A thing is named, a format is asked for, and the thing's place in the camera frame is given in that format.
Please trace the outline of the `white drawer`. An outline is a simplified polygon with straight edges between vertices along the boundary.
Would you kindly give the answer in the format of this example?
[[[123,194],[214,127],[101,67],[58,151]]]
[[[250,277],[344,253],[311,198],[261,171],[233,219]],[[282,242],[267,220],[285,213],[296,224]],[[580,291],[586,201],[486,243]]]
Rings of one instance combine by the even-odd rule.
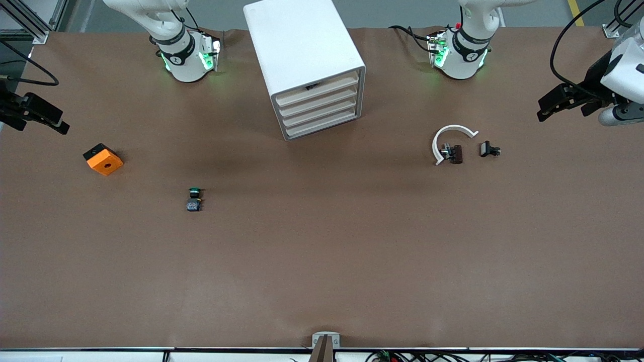
[[[304,112],[310,112],[322,106],[328,106],[346,99],[353,99],[357,94],[357,86],[345,87],[334,90],[308,100],[301,100],[291,105],[280,106],[279,112],[282,117],[292,117]]]
[[[299,102],[313,99],[314,97],[325,96],[346,87],[356,85],[359,81],[359,72],[352,71],[320,81],[313,85],[297,87],[282,94],[275,95],[278,106],[289,106]]]
[[[292,140],[303,137],[356,118],[356,112],[347,109],[328,114],[320,113],[319,115],[304,115],[286,119],[283,127],[284,138]]]
[[[322,106],[308,112],[300,113],[299,115],[285,117],[283,119],[283,124],[285,128],[294,128],[303,126],[310,122],[317,122],[322,119],[327,119],[329,117],[340,117],[348,115],[353,115],[356,112],[356,99],[345,99],[342,101],[337,101],[330,105]]]

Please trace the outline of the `white drawer cabinet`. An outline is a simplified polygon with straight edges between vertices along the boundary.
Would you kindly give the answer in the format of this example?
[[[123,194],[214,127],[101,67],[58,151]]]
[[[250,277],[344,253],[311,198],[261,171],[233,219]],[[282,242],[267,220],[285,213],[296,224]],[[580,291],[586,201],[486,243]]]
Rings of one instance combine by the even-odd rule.
[[[260,0],[243,12],[283,136],[275,95],[343,73],[359,72],[354,98],[361,117],[366,65],[332,0]]]

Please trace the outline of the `orange box with hole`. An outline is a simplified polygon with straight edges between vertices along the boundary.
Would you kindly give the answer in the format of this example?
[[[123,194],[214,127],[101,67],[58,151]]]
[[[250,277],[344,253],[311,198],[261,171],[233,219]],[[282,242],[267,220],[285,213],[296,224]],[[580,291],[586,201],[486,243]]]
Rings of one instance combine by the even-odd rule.
[[[88,166],[101,175],[108,176],[124,165],[120,156],[103,143],[99,143],[83,154]]]

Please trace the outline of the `brown table cover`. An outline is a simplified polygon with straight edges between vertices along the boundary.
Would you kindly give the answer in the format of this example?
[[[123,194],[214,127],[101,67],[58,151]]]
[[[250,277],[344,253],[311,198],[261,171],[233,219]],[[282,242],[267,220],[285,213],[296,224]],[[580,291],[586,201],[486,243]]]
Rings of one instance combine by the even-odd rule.
[[[144,34],[51,35],[60,85],[20,90],[69,133],[0,132],[0,347],[644,347],[644,124],[538,121],[557,33],[503,28],[452,81],[351,30],[362,117],[295,141],[246,31],[195,84]]]

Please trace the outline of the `metal edge bracket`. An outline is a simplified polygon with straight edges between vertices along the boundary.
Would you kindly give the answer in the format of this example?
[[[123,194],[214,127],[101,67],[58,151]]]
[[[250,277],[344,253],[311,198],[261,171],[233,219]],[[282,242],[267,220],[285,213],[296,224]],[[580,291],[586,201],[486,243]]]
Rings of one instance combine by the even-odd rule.
[[[319,331],[312,335],[312,349],[320,339],[327,337],[327,344],[330,344],[334,350],[341,348],[341,335],[333,331]]]

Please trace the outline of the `brown post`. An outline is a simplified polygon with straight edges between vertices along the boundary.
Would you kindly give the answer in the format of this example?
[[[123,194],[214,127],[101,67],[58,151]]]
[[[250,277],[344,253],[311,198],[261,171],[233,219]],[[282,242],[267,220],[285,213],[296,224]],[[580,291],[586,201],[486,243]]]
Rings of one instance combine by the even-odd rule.
[[[326,336],[316,343],[308,362],[335,362],[334,349],[330,344],[327,344]]]

